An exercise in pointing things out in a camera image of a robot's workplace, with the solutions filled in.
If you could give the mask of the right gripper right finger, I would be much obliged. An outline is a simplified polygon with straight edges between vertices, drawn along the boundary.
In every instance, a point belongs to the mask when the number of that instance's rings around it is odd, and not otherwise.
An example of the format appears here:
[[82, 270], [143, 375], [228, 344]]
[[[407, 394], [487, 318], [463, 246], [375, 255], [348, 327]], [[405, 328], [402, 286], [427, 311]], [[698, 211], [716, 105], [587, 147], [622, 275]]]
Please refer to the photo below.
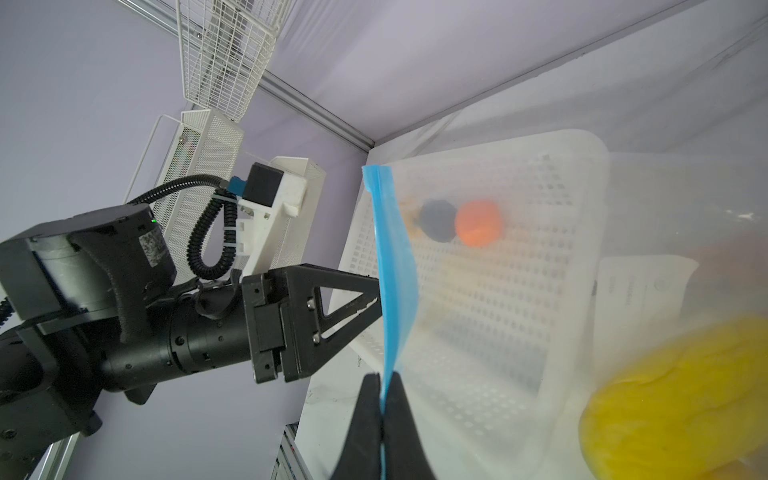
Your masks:
[[388, 384], [382, 416], [382, 474], [386, 480], [435, 480], [398, 372]]

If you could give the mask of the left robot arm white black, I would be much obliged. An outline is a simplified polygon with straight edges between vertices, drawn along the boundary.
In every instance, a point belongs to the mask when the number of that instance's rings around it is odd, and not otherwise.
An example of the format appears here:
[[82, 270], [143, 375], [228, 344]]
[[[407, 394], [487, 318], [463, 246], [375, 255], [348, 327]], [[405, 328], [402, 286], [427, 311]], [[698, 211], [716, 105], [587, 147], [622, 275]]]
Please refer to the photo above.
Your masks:
[[316, 373], [379, 319], [375, 278], [310, 264], [179, 284], [146, 204], [34, 226], [3, 242], [1, 475], [101, 427], [101, 393], [142, 405], [156, 385], [250, 362], [257, 382]]

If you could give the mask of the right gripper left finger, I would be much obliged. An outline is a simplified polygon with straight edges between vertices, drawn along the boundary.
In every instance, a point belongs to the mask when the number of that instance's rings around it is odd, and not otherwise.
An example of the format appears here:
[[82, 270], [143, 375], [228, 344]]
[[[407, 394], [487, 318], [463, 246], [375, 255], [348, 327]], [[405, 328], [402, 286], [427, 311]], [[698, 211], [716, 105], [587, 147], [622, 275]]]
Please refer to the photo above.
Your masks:
[[378, 374], [368, 374], [363, 378], [332, 480], [381, 478], [380, 387]]

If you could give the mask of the clear zip top bag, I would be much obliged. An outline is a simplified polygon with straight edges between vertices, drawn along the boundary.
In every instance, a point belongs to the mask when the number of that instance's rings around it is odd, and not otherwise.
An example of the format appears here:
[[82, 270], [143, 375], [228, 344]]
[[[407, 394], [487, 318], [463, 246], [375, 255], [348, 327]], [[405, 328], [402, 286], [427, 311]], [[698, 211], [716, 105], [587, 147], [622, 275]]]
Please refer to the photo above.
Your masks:
[[767, 451], [767, 163], [561, 130], [363, 170], [383, 386], [440, 479], [696, 479]]

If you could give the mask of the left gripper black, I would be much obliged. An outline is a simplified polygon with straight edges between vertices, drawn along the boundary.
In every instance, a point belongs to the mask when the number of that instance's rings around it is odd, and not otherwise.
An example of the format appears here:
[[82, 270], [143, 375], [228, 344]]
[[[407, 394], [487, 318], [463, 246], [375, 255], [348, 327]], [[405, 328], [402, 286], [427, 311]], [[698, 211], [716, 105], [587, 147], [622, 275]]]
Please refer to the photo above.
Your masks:
[[[202, 291], [150, 310], [151, 333], [137, 340], [104, 340], [98, 349], [101, 388], [144, 404], [157, 384], [242, 362], [256, 370], [257, 381], [275, 379], [275, 361], [259, 350], [257, 339], [259, 313], [267, 315], [268, 327], [277, 325], [278, 308], [268, 304], [274, 288], [288, 298], [280, 308], [286, 382], [315, 374], [382, 316], [375, 277], [311, 264], [272, 269], [244, 277], [237, 288]], [[354, 297], [327, 313], [323, 289]]]

